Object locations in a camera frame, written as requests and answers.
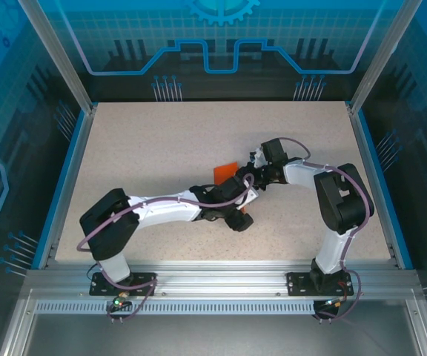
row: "mounting plate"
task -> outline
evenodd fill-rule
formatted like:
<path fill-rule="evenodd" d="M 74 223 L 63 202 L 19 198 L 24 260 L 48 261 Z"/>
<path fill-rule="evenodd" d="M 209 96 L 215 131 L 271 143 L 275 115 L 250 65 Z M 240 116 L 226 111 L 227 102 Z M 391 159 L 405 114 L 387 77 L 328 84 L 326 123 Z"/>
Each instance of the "mounting plate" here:
<path fill-rule="evenodd" d="M 155 273 L 131 273 L 130 286 L 136 286 L 139 284 L 143 284 L 148 282 L 149 280 L 153 280 L 156 278 Z M 149 292 L 150 286 L 146 286 L 141 289 L 135 289 L 130 291 L 130 297 L 144 297 Z M 154 295 L 156 289 L 153 289 L 151 295 Z M 115 297 L 123 290 L 113 287 L 106 279 L 103 277 L 101 272 L 96 272 L 92 276 L 92 282 L 90 285 L 89 295 L 93 296 L 110 296 Z"/>
<path fill-rule="evenodd" d="M 341 297 L 344 295 L 344 291 L 340 288 L 339 285 L 336 285 L 333 288 L 326 289 L 324 292 L 319 293 L 312 283 L 311 277 L 309 277 L 309 272 L 297 273 L 291 272 L 286 274 L 288 295 L 290 297 L 319 297 L 319 296 L 331 296 L 331 297 Z M 343 273 L 343 282 L 351 283 L 351 278 L 349 273 Z M 347 296 L 354 295 L 354 287 L 352 284 L 347 287 Z"/>

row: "blue frame edge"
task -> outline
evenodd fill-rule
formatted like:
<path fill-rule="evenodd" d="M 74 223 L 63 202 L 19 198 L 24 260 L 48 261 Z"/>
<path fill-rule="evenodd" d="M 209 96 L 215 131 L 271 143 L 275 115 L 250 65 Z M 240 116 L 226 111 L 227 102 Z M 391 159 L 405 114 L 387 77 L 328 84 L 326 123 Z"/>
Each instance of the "blue frame edge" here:
<path fill-rule="evenodd" d="M 31 266 L 31 269 L 39 269 L 40 262 L 44 254 L 45 245 L 49 239 L 50 227 L 53 224 L 54 217 L 56 215 L 57 205 L 59 204 L 60 195 L 62 194 L 62 188 L 64 187 L 65 180 L 67 178 L 68 168 L 72 162 L 73 153 L 75 151 L 75 146 L 79 138 L 80 130 L 82 128 L 82 123 L 85 119 L 85 112 L 80 111 L 79 118 L 73 130 L 72 139 L 68 146 L 67 155 L 65 156 L 65 161 L 60 172 L 59 181 L 57 182 L 56 190 L 53 193 L 52 203 L 50 204 L 49 211 L 47 213 L 47 218 L 45 220 L 44 228 L 42 229 L 41 238 L 39 244 L 37 245 L 36 255 Z"/>
<path fill-rule="evenodd" d="M 408 247 L 406 247 L 405 237 L 401 230 L 400 223 L 398 221 L 397 212 L 394 210 L 393 202 L 391 201 L 390 191 L 386 185 L 385 175 L 383 174 L 382 168 L 380 167 L 380 162 L 378 160 L 377 152 L 375 151 L 374 143 L 371 139 L 370 130 L 368 129 L 367 122 L 365 120 L 365 115 L 362 112 L 362 109 L 358 112 L 358 117 L 363 128 L 363 133 L 365 134 L 365 139 L 367 141 L 368 149 L 370 150 L 372 163 L 374 165 L 374 170 L 377 172 L 378 183 L 380 184 L 380 189 L 383 192 L 385 198 L 386 208 L 388 209 L 388 214 L 390 216 L 391 225 L 395 236 L 397 237 L 398 247 L 400 248 L 401 257 L 403 259 L 403 264 L 406 269 L 413 269 L 413 263 L 411 262 L 411 257 L 408 252 Z"/>

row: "enclosure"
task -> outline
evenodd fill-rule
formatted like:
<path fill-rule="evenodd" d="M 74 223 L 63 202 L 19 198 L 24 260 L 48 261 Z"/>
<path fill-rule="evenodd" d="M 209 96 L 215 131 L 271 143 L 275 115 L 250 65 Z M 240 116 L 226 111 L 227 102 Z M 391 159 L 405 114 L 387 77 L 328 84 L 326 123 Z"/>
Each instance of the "enclosure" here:
<path fill-rule="evenodd" d="M 113 188 L 210 184 L 283 136 L 354 164 L 373 200 L 347 318 L 291 295 L 325 226 L 314 192 L 272 185 L 247 231 L 136 231 L 124 254 L 156 289 L 111 325 L 83 213 Z M 113 350 L 427 355 L 427 0 L 0 0 L 0 355 Z"/>

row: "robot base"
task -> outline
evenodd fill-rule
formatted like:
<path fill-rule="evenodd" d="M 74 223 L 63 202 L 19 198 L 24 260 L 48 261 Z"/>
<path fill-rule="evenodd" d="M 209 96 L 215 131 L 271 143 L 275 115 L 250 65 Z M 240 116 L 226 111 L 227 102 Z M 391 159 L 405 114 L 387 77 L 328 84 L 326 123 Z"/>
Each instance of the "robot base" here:
<path fill-rule="evenodd" d="M 149 280 L 156 278 L 155 273 L 131 273 L 131 276 L 119 282 L 119 284 L 126 286 L 136 286 L 139 284 L 146 283 Z M 130 297 L 144 297 L 149 292 L 150 286 L 146 286 L 140 289 L 134 289 L 130 291 Z M 112 286 L 106 279 L 103 277 L 101 272 L 96 272 L 92 276 L 92 283 L 90 285 L 89 295 L 93 296 L 110 296 L 115 297 L 120 294 L 123 290 L 118 289 Z"/>
<path fill-rule="evenodd" d="M 349 273 L 338 271 L 333 274 L 323 274 L 317 267 L 315 259 L 312 261 L 310 272 L 291 272 L 286 274 L 288 295 L 290 297 L 341 297 L 344 290 L 339 282 L 347 288 L 347 295 L 354 295 L 354 287 Z"/>

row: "glass panel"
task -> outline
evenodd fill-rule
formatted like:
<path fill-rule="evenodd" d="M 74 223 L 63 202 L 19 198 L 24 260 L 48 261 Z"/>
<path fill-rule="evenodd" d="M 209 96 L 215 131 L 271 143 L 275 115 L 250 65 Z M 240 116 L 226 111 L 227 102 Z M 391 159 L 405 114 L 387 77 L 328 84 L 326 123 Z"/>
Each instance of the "glass panel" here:
<path fill-rule="evenodd" d="M 39 314 L 27 356 L 120 355 L 421 355 L 408 312 L 397 301 L 361 301 L 346 322 L 311 315 L 143 315 L 122 331 L 100 315 Z M 104 331 L 106 342 L 94 343 Z"/>
<path fill-rule="evenodd" d="M 43 0 L 94 101 L 350 99 L 402 0 Z"/>
<path fill-rule="evenodd" d="M 31 246 L 39 240 L 79 112 L 17 1 L 1 0 L 0 335 L 33 258 Z"/>
<path fill-rule="evenodd" d="M 427 1 L 363 106 L 415 267 L 427 284 Z"/>

